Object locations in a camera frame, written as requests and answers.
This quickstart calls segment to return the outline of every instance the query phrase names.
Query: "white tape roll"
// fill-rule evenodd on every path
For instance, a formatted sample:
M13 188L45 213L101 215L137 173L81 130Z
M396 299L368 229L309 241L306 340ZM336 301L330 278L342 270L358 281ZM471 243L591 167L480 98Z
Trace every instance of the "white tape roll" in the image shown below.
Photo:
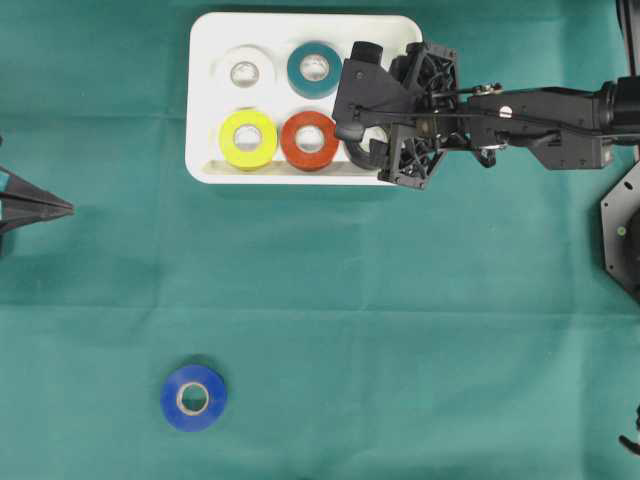
M242 46L229 50L218 62L214 79L223 95L241 97L243 106L273 92L276 71L259 48Z

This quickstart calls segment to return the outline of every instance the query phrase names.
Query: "blue tape roll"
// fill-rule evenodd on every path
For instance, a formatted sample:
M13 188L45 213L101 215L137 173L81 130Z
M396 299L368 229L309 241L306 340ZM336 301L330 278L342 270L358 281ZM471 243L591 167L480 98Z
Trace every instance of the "blue tape roll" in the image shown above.
M319 55L324 58L329 66L326 77L313 81L304 77L300 70L305 58L310 55ZM300 96L310 99L323 98L331 95L340 82L342 61L332 48L323 43L309 42L296 48L287 62L287 75L291 88Z
M182 405L182 392L189 385L204 388L207 394L205 405L192 412ZM220 375L202 365L187 365L176 370L162 387L162 410L167 421L183 432L204 430L222 414L227 403L227 389Z

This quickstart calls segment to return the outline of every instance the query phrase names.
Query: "black tape roll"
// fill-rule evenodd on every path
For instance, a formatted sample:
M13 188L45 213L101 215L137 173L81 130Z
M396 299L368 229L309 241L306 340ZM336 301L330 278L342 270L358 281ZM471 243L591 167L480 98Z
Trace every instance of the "black tape roll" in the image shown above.
M380 126L384 133L387 136L387 140L389 139L389 134L391 130L389 127ZM367 152L362 146L360 142L344 142L345 147L347 148L347 155L349 156L349 160L351 163L360 167L364 170L378 170L380 168L379 165L376 165L371 161L371 156L369 152Z

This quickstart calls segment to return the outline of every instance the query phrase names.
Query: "teal tape roll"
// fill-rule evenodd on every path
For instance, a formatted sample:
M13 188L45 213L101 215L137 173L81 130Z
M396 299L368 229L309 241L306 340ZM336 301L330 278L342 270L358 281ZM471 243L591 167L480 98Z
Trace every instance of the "teal tape roll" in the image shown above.
M309 42L296 48L287 62L291 88L310 99L331 95L340 82L342 61L331 47Z

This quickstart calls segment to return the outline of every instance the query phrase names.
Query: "table surface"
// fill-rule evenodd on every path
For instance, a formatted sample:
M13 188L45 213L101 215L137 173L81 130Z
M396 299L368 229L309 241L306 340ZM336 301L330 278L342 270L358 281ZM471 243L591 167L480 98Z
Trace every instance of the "table surface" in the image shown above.
M5 0L0 162L77 208L7 236L0 472L11 479L629 479L638 305L602 270L598 201L632 163L493 170L425 192L212 186L184 166L203 13L394 13L461 82L626 74L608 0ZM227 410L173 430L167 375Z

